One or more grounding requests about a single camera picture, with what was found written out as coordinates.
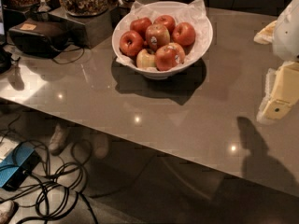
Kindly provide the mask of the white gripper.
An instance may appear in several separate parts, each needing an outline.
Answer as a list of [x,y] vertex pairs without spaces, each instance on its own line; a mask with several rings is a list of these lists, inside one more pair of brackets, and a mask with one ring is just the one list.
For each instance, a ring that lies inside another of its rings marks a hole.
[[266,74],[264,98],[257,121],[272,124],[283,119],[299,101],[299,0],[292,0],[277,21],[267,24],[253,40],[271,44],[273,52],[284,62],[278,70],[270,68]]

